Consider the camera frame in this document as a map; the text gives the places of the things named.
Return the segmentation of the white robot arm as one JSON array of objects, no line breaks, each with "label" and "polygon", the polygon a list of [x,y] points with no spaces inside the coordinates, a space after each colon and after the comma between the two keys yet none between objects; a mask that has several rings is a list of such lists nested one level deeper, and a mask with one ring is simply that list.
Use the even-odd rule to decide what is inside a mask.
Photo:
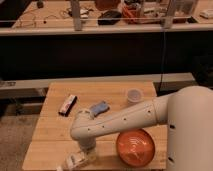
[{"label": "white robot arm", "polygon": [[96,139],[127,130],[167,126],[166,171],[213,171],[213,90],[189,86],[93,119],[80,110],[70,136],[84,151]]}]

